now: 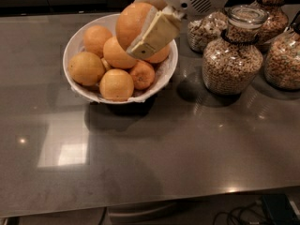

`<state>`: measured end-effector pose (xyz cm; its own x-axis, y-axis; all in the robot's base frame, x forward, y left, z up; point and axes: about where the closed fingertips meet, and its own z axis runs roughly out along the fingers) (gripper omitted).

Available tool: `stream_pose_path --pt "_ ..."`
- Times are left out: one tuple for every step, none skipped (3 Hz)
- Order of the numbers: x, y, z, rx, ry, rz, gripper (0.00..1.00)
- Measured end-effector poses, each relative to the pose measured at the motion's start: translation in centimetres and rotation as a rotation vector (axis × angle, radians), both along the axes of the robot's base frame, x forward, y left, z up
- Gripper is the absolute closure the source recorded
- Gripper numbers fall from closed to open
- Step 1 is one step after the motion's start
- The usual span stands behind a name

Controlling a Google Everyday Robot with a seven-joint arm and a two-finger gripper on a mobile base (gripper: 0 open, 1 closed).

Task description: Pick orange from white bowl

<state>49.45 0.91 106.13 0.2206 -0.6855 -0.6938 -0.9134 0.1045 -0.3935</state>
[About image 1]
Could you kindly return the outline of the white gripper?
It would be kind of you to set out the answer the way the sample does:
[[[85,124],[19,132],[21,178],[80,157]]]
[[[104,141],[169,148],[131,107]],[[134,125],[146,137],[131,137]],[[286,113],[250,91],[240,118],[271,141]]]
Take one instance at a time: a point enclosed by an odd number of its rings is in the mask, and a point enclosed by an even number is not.
[[[154,7],[145,17],[141,33],[126,52],[138,59],[147,59],[159,52],[177,37],[181,28],[182,13],[189,16],[208,14],[223,8],[227,0],[135,0]]]

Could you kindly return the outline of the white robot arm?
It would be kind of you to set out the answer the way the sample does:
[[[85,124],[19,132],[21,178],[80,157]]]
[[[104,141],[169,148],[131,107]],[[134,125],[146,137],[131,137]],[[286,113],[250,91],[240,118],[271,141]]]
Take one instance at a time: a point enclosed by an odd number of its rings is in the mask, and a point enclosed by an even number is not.
[[[150,9],[141,33],[136,36],[126,52],[133,57],[146,59],[169,44],[181,30],[182,20],[201,17],[223,8],[228,0],[136,0],[149,2]]]

